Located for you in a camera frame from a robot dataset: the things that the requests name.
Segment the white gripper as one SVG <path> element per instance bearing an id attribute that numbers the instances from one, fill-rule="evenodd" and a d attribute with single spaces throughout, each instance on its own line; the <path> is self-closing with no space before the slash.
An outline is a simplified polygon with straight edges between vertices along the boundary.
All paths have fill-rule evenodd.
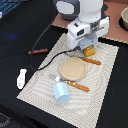
<path id="1" fill-rule="evenodd" d="M 68 26 L 67 46 L 70 49 L 82 50 L 98 42 L 109 29 L 109 18 L 106 17 L 94 23 L 82 23 L 78 19 Z"/>

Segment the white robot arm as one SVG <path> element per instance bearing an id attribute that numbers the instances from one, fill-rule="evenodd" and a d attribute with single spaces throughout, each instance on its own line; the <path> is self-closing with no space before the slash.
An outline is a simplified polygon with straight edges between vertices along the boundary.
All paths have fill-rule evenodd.
<path id="1" fill-rule="evenodd" d="M 58 13 L 67 25 L 67 45 L 70 49 L 85 49 L 98 42 L 109 29 L 103 0 L 53 0 Z"/>

